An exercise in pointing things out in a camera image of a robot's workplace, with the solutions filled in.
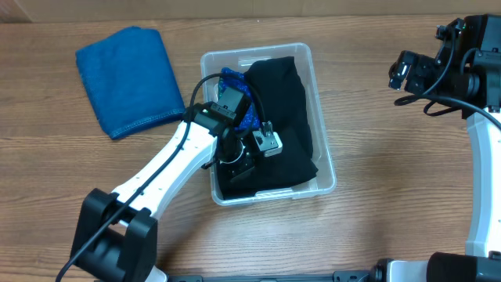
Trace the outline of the sparkly blue green cloth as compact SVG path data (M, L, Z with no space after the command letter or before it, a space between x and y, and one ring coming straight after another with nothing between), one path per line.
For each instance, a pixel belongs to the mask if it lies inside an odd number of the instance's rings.
M240 123L234 128L237 133L246 130L259 129L260 120L252 104L253 97L248 85L243 81L243 73L223 67L221 73L225 77L218 80L218 99L222 99L224 105L237 114Z

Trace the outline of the black cloth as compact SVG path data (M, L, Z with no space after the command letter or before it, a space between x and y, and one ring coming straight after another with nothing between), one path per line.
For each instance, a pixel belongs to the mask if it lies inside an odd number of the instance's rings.
M217 166L217 180L225 199L252 197L257 192L289 188L316 177L310 127L289 125L279 132L279 137L283 151L257 159L254 169L241 179L232 181L230 170Z
M257 61L244 73L244 78L258 91L266 119L272 122L274 130L294 130L302 149L312 157L305 87L294 58L286 56Z

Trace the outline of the blue terry towel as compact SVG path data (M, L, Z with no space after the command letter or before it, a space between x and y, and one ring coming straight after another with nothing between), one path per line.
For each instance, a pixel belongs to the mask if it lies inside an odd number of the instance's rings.
M82 84L111 139L181 119L185 112L159 31L127 27L75 52Z

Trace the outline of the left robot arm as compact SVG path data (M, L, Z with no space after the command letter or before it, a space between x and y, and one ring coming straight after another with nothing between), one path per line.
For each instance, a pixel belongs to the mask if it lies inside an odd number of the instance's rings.
M94 189L84 199L70 259L56 279L76 266L100 281L167 281L157 267L158 221L197 170L221 164L241 175L250 169L251 132L234 130L249 109L265 118L256 88L191 102L171 140L143 169L112 192Z

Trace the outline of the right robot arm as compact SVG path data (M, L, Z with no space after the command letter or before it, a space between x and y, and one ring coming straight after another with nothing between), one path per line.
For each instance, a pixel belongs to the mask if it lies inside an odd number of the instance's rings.
M423 261L381 259L365 281L498 281L500 279L500 18L484 14L437 28L436 57L404 50L388 71L405 106L428 101L424 113L455 111L467 123L473 156L473 209L465 252L436 252Z

